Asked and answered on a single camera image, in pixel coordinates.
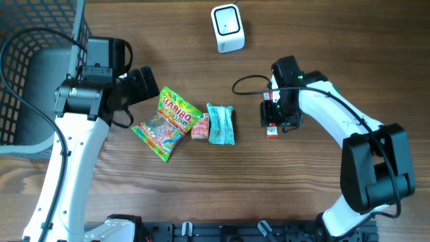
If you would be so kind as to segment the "red stick sachet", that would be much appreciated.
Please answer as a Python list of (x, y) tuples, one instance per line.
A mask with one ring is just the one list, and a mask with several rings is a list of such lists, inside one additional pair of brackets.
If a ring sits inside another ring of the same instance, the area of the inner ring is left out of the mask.
[[(273, 93), (267, 92), (263, 94), (265, 101), (272, 101), (273, 100)], [(267, 137), (268, 138), (277, 138), (278, 137), (278, 131), (277, 126), (274, 123), (269, 123), (266, 127), (267, 130)]]

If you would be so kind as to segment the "green Haribo candy bag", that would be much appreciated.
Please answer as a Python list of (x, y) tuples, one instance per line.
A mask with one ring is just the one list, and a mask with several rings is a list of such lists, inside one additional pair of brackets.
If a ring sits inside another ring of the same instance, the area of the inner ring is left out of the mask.
[(203, 113), (168, 87), (161, 90), (159, 97), (157, 111), (151, 119), (131, 129), (164, 162), (168, 162), (176, 144)]

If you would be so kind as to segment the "red tissue pack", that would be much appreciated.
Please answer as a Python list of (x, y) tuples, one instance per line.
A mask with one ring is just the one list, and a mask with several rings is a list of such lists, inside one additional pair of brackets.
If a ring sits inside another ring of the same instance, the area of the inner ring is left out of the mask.
[(203, 116), (195, 123), (191, 130), (192, 139), (209, 139), (210, 135), (210, 119), (208, 113), (203, 113)]

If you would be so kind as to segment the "teal snack packet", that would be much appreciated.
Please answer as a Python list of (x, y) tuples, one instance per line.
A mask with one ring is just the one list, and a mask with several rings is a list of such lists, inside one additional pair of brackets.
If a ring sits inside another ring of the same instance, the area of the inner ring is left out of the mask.
[(207, 103), (210, 119), (209, 142), (215, 145), (235, 145), (232, 124), (233, 107), (213, 106)]

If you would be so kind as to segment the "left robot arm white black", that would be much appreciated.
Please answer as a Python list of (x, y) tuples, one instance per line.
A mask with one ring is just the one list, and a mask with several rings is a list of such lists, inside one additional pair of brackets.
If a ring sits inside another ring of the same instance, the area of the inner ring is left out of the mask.
[(158, 96), (150, 67), (132, 70), (119, 38), (93, 37), (87, 62), (54, 94), (56, 135), (36, 209), (23, 241), (83, 241), (85, 208), (93, 170), (114, 113)]

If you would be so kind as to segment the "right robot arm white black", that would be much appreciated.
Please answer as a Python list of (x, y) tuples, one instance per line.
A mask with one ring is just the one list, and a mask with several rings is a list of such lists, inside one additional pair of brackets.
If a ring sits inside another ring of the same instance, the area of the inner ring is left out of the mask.
[(315, 222), (314, 238), (341, 241), (384, 209), (415, 192), (409, 140), (397, 123), (384, 125), (347, 101), (319, 71), (304, 73), (294, 56), (271, 66), (271, 100), (260, 105), (262, 126), (299, 128), (305, 114), (314, 118), (341, 147), (341, 196)]

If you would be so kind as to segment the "white barcode scanner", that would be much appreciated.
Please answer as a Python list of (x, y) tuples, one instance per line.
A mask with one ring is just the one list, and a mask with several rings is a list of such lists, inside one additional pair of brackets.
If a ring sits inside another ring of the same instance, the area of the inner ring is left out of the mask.
[(236, 4), (229, 3), (211, 11), (212, 25), (219, 53), (240, 50), (245, 45), (245, 33), (240, 11)]

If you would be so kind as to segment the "grey plastic mesh basket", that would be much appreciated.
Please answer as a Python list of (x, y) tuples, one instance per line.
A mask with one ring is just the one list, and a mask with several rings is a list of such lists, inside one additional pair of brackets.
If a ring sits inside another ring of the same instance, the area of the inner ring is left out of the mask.
[(84, 17), (85, 0), (2, 0), (1, 43), (10, 41), (3, 72), (14, 97), (1, 88), (1, 154), (49, 157), (54, 142), (51, 126), (20, 99), (55, 118), (54, 92), (76, 75), (86, 54), (56, 30), (85, 46), (91, 35)]

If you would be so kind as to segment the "black mounting rail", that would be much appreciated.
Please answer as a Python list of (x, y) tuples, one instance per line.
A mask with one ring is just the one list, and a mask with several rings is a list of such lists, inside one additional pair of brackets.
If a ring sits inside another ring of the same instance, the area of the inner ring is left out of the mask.
[(271, 234), (263, 235), (256, 223), (194, 223), (191, 234), (182, 231), (179, 223), (143, 223), (139, 241), (154, 242), (231, 242), (231, 241), (327, 241), (313, 220), (293, 220), (269, 223)]

